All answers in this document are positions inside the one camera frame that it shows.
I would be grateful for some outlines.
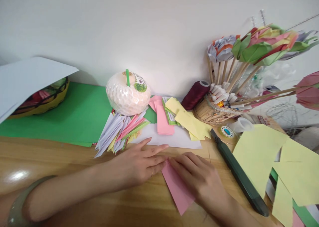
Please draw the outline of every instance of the bamboo skewer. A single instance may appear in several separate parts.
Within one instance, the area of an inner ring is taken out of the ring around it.
[[[223,76],[222,76],[221,84],[223,84],[223,82],[225,81],[227,63],[228,63],[228,60],[226,60],[226,61],[225,61],[225,64],[224,64],[224,70],[223,70]]]
[[[212,66],[210,64],[209,56],[207,56],[207,62],[208,62],[208,72],[209,72],[209,77],[210,77],[210,83],[213,83],[214,82],[214,76],[213,76]]]
[[[230,70],[228,72],[228,76],[227,76],[227,80],[226,80],[227,83],[229,82],[231,74],[233,72],[235,61],[236,61],[236,58],[234,57],[233,62],[232,62],[232,66],[230,66]]]
[[[248,65],[249,65],[249,63],[242,63],[242,65],[240,66],[239,70],[237,71],[237,74],[235,75],[235,77],[233,78],[232,82],[228,86],[227,91],[226,91],[227,93],[230,93],[230,91],[233,89],[234,85],[237,83],[238,79],[245,72],[245,70],[248,67]]]
[[[221,71],[221,66],[222,66],[222,62],[219,62],[218,64],[218,72],[217,72],[217,81],[216,81],[216,84],[219,85],[219,81],[220,81],[220,71]]]
[[[239,87],[238,91],[235,93],[236,95],[239,94],[239,91],[246,85],[246,83],[252,79],[252,77],[255,75],[255,73],[259,70],[261,66],[257,66],[253,72],[246,78],[246,80],[243,82],[243,84]]]
[[[270,93],[270,94],[258,96],[258,97],[255,97],[255,98],[251,98],[251,99],[247,99],[247,100],[243,100],[241,102],[238,102],[238,103],[236,103],[236,105],[238,105],[238,104],[247,104],[247,103],[251,103],[252,101],[261,100],[261,99],[268,98],[268,97],[271,97],[271,96],[274,96],[274,95],[279,95],[279,94],[283,94],[283,93],[293,92],[293,91],[296,91],[297,89],[299,89],[299,87],[295,87],[295,88],[286,89],[286,90],[282,90],[282,91],[275,92],[275,93]]]
[[[296,92],[294,91],[294,92],[288,93],[288,94],[286,94],[286,95],[277,96],[277,97],[274,97],[274,98],[271,98],[271,99],[258,101],[258,102],[255,102],[255,103],[253,103],[253,104],[263,103],[263,102],[266,102],[266,101],[269,101],[269,100],[274,100],[274,99],[282,98],[282,97],[288,97],[288,96],[295,95],[295,94],[296,94]]]

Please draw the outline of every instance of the green straw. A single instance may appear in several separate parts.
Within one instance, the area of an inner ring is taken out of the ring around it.
[[[125,71],[126,71],[127,86],[129,86],[129,87],[130,87],[131,85],[130,85],[130,75],[129,75],[129,70],[128,70],[128,69],[126,69]]]

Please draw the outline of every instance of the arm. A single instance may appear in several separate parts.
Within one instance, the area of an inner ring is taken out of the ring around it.
[[[214,166],[192,152],[186,152],[169,163],[193,192],[198,203],[223,226],[261,226],[223,187]]]
[[[142,184],[159,172],[167,159],[166,156],[156,154],[168,145],[142,151],[142,147],[150,140],[151,138],[145,139],[111,161],[43,182],[28,195],[23,207],[24,218],[39,222],[102,193]],[[6,226],[10,208],[20,192],[0,198],[0,226]]]

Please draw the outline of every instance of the yellow basket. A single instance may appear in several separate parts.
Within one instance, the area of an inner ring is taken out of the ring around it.
[[[69,88],[69,84],[70,81],[68,77],[66,77],[65,82],[57,89],[55,94],[52,94],[49,97],[41,100],[41,102],[37,103],[36,105],[17,108],[14,113],[8,117],[8,119],[31,116],[33,114],[41,114],[57,107],[59,103],[64,100],[67,89]]]
[[[213,106],[207,95],[194,108],[195,117],[198,120],[211,125],[220,124],[225,120],[234,116],[238,116],[242,113],[243,111],[236,109],[220,108],[216,105]]]

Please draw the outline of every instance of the hand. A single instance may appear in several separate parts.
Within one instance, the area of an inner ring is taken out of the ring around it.
[[[143,151],[142,148],[151,139],[151,137],[147,138],[111,161],[99,164],[101,166],[98,165],[99,175],[101,172],[106,175],[106,181],[102,183],[107,188],[107,192],[116,192],[140,185],[162,170],[167,156],[156,154],[168,148],[168,145],[164,144]]]
[[[218,215],[223,207],[227,208],[230,196],[225,191],[217,170],[210,162],[192,152],[186,152],[175,158],[169,158],[169,163],[207,212]]]

